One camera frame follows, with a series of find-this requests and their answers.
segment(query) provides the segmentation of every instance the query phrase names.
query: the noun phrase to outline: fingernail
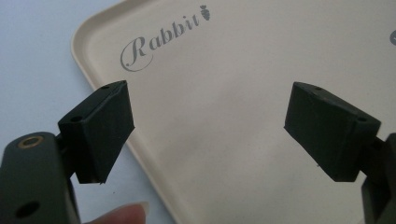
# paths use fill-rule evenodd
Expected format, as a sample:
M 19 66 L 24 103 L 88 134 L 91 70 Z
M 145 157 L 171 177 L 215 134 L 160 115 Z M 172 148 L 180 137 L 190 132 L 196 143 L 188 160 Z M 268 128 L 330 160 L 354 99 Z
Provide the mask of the fingernail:
M 143 207 L 143 210 L 145 210 L 146 216 L 148 216 L 149 215 L 149 202 L 141 202 L 138 204 L 140 204 Z

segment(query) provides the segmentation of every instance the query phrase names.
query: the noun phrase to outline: beige tray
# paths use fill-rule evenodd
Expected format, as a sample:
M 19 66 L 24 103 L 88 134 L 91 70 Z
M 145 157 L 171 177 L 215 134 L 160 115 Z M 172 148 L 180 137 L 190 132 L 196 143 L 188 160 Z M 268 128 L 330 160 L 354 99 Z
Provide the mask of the beige tray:
M 85 21 L 72 51 L 95 89 L 128 81 L 128 145 L 177 223 L 356 224 L 364 176 L 333 183 L 284 119 L 292 82 L 302 81 L 382 120 L 382 139 L 395 131 L 395 9 L 125 1 Z

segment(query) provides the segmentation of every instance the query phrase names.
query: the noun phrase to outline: screw hole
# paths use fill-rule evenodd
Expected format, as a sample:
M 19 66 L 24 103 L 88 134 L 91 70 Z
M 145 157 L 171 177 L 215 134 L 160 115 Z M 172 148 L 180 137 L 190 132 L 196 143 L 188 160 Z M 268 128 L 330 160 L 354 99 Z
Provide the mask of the screw hole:
M 73 117 L 72 119 L 70 119 L 72 122 L 79 122 L 80 120 L 82 120 L 82 116 L 76 116 Z
M 38 146 L 44 140 L 43 136 L 31 136 L 21 140 L 18 143 L 19 148 L 30 148 Z
M 17 218 L 24 218 L 31 216 L 40 207 L 38 202 L 29 202 L 21 206 L 16 212 L 15 216 Z

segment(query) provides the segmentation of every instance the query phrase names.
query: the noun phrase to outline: light blue surface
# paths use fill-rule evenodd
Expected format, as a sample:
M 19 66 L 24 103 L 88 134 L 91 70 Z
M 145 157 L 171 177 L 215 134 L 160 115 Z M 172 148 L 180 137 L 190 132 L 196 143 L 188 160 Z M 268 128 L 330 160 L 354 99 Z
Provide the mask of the light blue surface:
M 13 139 L 59 133 L 58 120 L 92 93 L 71 52 L 73 33 L 117 4 L 96 1 L 0 1 L 0 159 Z M 174 223 L 128 148 L 104 185 L 72 177 L 83 222 L 126 203 L 148 201 L 147 223 Z

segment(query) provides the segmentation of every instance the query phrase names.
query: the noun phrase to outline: fingertip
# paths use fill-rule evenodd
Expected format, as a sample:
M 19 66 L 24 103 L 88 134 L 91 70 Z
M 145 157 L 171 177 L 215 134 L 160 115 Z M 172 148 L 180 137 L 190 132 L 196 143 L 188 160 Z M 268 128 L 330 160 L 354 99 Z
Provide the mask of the fingertip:
M 97 218 L 89 224 L 145 224 L 149 203 L 126 204 Z

